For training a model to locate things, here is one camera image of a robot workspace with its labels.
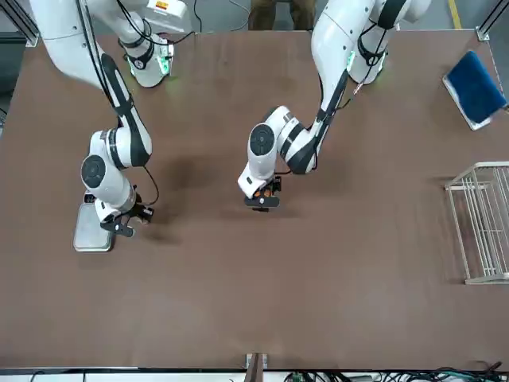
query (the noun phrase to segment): blue pad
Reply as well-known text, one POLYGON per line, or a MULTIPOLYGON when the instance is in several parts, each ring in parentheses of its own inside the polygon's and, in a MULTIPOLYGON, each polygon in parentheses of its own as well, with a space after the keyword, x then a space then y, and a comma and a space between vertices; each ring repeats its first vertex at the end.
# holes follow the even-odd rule
POLYGON ((463 112, 475 123, 482 123, 507 104, 488 70, 472 51, 446 77, 458 95, 463 112))

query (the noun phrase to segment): wire basket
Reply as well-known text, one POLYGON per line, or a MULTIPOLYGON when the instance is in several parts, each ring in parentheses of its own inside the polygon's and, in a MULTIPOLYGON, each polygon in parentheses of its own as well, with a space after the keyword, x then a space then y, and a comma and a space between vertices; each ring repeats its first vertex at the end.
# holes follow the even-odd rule
POLYGON ((445 186, 467 284, 509 283, 509 162, 480 162, 445 186))

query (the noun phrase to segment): brown table surface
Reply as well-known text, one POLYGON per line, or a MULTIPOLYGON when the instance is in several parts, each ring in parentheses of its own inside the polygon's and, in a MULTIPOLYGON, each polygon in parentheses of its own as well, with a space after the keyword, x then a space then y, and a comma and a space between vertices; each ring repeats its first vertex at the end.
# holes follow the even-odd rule
MULTIPOLYGON (((153 139, 154 223, 109 253, 75 253, 99 91, 25 54, 0 144, 0 367, 471 367, 509 363, 509 288, 465 286, 445 179, 507 160, 509 118, 472 133, 441 84, 472 31, 396 33, 385 72, 336 116, 282 207, 243 206, 250 129, 285 104, 304 123, 319 86, 307 33, 229 33, 177 46, 154 89, 121 66, 153 139)), ((140 169, 127 170, 145 199, 140 169)))

